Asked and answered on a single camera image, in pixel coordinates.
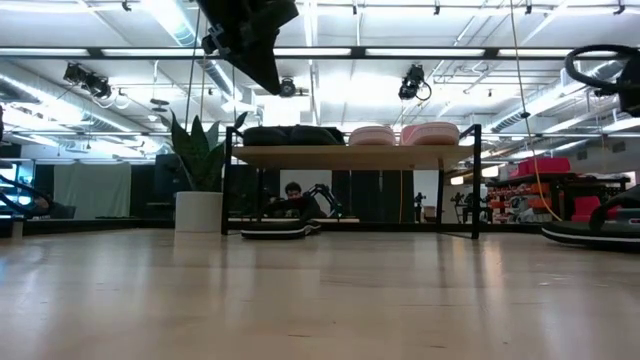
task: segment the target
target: pink cushion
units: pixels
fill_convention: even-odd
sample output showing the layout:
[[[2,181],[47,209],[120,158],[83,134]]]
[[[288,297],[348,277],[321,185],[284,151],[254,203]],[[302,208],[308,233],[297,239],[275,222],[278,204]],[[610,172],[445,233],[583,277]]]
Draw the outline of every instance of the pink cushion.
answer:
[[[365,126],[349,136],[349,145],[395,145],[396,136],[386,126]]]
[[[432,122],[407,126],[402,130],[402,145],[458,145],[460,130],[451,123]]]

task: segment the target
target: potted plant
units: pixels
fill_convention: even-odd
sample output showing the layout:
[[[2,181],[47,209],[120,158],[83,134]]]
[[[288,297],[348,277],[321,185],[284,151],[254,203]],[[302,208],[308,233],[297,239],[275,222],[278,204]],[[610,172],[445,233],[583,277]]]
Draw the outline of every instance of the potted plant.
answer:
[[[222,168],[224,166],[224,142],[218,142],[219,121],[205,133],[200,118],[193,119],[191,134],[176,120],[171,112],[171,141],[180,158],[191,186],[176,198],[176,231],[214,233],[220,231],[222,216]],[[234,127],[239,129],[247,117],[243,113]]]

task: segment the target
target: wooden shelf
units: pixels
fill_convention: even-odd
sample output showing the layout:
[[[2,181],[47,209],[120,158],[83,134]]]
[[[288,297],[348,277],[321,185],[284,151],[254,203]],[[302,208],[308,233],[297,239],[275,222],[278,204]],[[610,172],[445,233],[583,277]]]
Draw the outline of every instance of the wooden shelf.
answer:
[[[473,146],[246,146],[233,156],[264,169],[439,170],[473,155]]]

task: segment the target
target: white planter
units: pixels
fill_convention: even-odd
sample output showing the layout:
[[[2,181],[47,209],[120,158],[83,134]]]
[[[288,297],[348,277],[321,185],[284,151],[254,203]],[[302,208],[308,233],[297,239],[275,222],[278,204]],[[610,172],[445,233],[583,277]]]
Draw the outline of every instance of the white planter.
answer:
[[[176,198],[176,231],[219,233],[222,193],[184,191]]]

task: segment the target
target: wooden floor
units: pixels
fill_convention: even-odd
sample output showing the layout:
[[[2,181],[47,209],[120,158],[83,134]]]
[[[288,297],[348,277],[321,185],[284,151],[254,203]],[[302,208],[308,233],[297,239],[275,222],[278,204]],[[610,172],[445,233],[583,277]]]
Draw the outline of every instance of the wooden floor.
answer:
[[[0,246],[0,359],[638,359],[640,255],[532,235]]]

